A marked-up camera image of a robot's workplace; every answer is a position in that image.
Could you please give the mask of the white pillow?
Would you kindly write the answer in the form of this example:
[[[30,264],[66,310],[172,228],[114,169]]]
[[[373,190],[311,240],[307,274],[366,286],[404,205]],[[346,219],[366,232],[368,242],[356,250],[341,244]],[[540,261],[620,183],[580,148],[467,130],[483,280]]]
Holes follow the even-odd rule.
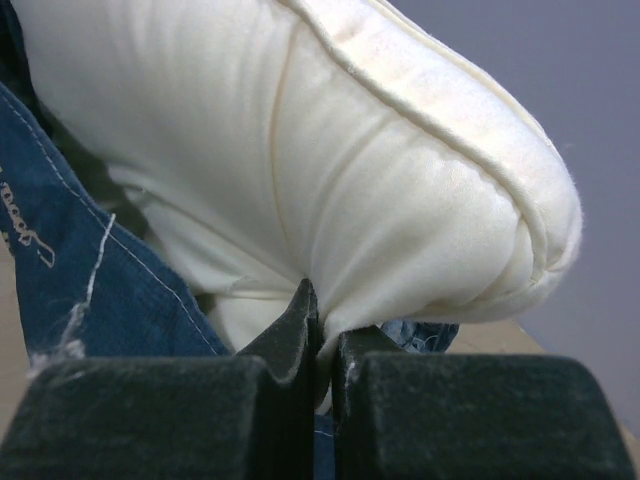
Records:
[[[538,122],[481,68],[386,1],[10,1],[54,144],[96,203],[192,286],[226,352],[278,317],[301,269],[331,405],[341,334],[501,320],[575,262],[576,187]]]

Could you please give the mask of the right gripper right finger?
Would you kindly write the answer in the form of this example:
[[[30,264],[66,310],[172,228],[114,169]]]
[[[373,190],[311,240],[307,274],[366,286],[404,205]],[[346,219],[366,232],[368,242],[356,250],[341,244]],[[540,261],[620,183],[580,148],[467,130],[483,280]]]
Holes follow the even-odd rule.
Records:
[[[610,406],[579,362],[409,354],[341,335],[333,373],[340,479],[632,479]]]

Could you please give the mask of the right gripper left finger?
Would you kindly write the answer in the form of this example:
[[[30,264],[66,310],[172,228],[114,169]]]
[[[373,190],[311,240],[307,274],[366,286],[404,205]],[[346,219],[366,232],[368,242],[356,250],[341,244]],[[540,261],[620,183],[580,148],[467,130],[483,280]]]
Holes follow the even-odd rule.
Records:
[[[234,356],[93,358],[45,369],[1,444],[5,479],[309,479],[317,307]]]

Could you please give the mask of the blue fish-print pillowcase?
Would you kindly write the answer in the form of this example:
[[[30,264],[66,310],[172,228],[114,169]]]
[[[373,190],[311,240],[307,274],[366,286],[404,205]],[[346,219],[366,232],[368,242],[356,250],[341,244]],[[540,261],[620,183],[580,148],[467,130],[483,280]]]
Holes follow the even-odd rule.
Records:
[[[265,280],[216,277],[220,254],[197,266],[188,222],[167,226],[165,254],[137,239],[87,193],[51,139],[26,74],[14,5],[1,5],[1,228],[16,262],[22,325],[37,376],[73,360],[230,356],[192,286],[237,300],[270,294]],[[313,475],[336,475],[334,417],[314,415]]]

